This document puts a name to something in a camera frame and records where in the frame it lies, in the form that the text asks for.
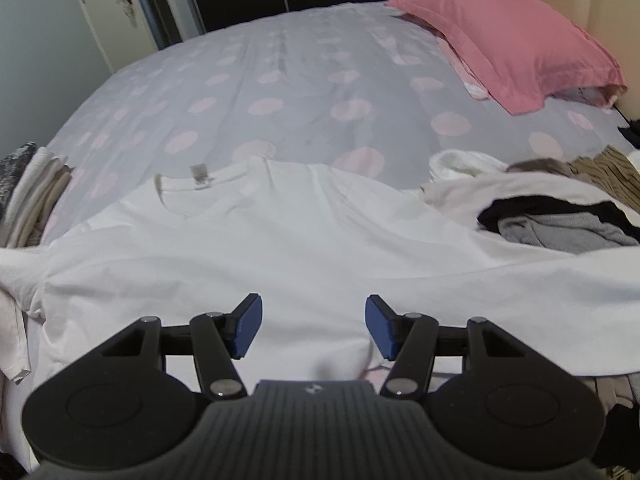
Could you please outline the white t-shirt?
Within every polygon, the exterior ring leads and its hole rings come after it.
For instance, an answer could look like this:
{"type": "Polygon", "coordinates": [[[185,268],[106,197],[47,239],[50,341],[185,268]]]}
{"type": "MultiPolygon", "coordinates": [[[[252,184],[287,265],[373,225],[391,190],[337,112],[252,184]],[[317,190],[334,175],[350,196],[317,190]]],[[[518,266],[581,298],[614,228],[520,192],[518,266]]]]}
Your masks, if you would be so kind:
{"type": "Polygon", "coordinates": [[[251,292],[247,382],[377,366],[371,295],[444,324],[484,316],[578,376],[639,367],[637,248],[517,245],[378,181],[255,157],[206,185],[157,176],[48,246],[4,250],[2,373],[43,382],[137,318],[182,324],[251,292]]]}

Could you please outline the folded white beige clothes stack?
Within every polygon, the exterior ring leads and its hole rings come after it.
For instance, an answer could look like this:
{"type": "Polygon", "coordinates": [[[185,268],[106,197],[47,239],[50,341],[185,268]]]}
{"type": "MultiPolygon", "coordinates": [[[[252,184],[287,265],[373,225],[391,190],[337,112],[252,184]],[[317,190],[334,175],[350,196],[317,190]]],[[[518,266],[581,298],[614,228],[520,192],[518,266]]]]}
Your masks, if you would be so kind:
{"type": "Polygon", "coordinates": [[[68,171],[67,158],[38,148],[26,165],[1,219],[1,247],[24,246],[42,215],[47,196],[68,171]]]}

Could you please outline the cream white garment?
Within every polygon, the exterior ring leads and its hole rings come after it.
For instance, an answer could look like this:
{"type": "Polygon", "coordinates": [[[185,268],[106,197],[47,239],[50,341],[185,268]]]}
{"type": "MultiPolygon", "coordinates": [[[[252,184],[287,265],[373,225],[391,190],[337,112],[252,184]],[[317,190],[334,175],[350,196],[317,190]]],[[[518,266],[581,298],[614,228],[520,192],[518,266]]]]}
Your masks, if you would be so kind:
{"type": "Polygon", "coordinates": [[[432,180],[420,186],[418,196],[465,226],[494,200],[513,196],[543,195],[578,205],[612,202],[633,226],[638,210],[621,202],[611,190],[599,188],[569,162],[536,158],[508,166],[477,152],[448,150],[430,159],[432,180]]]}

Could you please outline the grey and black garment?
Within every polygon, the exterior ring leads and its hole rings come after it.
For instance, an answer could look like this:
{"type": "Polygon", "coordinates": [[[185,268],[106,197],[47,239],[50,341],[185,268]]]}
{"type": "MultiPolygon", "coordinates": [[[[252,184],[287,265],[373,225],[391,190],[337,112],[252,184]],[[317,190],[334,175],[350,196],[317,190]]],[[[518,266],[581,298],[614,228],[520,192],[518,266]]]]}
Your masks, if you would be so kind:
{"type": "Polygon", "coordinates": [[[638,226],[612,202],[578,205],[543,195],[500,198],[480,212],[477,222],[508,242],[574,255],[639,245],[638,226]]]}

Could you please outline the light grey folded garment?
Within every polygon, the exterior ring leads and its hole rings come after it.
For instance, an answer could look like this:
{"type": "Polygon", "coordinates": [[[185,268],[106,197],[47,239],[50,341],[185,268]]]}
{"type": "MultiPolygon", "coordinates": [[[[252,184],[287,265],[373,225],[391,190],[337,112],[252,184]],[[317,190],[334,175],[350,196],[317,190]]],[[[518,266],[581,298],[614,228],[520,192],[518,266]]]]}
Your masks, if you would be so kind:
{"type": "Polygon", "coordinates": [[[22,411],[34,388],[40,324],[1,291],[1,451],[27,472],[39,466],[22,426],[22,411]]]}

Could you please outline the grey pink-dotted bed sheet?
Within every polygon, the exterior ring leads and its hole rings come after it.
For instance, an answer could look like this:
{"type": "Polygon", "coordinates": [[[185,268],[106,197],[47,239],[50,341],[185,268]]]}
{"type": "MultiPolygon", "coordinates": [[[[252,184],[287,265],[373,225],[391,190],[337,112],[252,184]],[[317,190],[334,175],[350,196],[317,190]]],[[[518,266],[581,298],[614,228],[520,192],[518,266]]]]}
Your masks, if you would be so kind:
{"type": "Polygon", "coordinates": [[[577,102],[513,116],[473,99],[435,36],[381,3],[282,14],[152,54],[96,90],[51,141],[73,180],[46,240],[198,164],[325,164],[408,190],[443,150],[503,162],[627,153],[623,125],[616,110],[577,102]]]}

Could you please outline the brown striped garment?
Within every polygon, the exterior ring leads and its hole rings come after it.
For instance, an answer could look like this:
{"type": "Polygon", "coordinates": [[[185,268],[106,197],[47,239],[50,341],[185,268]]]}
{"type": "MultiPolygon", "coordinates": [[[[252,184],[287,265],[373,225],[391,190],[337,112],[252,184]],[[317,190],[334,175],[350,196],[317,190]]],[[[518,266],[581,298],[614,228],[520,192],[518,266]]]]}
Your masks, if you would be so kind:
{"type": "Polygon", "coordinates": [[[619,150],[608,145],[594,157],[578,157],[568,164],[574,174],[588,177],[592,184],[619,202],[634,209],[640,207],[639,173],[619,150]]]}

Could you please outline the dark floral folded garment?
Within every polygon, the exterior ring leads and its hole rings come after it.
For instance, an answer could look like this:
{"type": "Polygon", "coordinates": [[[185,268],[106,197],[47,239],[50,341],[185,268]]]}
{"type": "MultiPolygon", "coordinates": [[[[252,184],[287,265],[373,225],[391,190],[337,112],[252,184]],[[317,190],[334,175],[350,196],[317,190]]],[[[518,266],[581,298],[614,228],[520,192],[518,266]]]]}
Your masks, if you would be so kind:
{"type": "Polygon", "coordinates": [[[25,172],[26,167],[37,151],[35,142],[27,142],[17,150],[1,159],[0,162],[0,207],[1,213],[6,212],[6,207],[25,172]]]}

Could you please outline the black garment by headboard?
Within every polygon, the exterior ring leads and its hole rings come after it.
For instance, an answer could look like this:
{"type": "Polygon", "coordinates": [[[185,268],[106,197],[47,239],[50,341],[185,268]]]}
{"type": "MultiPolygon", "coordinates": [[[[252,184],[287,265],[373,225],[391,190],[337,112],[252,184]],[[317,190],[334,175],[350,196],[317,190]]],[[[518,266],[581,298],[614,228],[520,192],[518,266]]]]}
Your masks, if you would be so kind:
{"type": "Polygon", "coordinates": [[[636,150],[640,150],[640,120],[631,120],[626,127],[618,128],[620,134],[629,142],[636,150]]]}

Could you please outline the pink pillow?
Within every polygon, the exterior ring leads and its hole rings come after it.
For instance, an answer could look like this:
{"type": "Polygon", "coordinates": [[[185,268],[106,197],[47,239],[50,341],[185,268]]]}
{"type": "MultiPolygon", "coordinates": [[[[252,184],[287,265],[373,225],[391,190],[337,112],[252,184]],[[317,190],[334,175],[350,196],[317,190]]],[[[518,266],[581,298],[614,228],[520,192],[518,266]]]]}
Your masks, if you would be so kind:
{"type": "Polygon", "coordinates": [[[627,90],[614,56],[541,0],[388,0],[448,41],[489,95],[512,115],[538,112],[548,96],[594,89],[611,106],[627,90]]]}

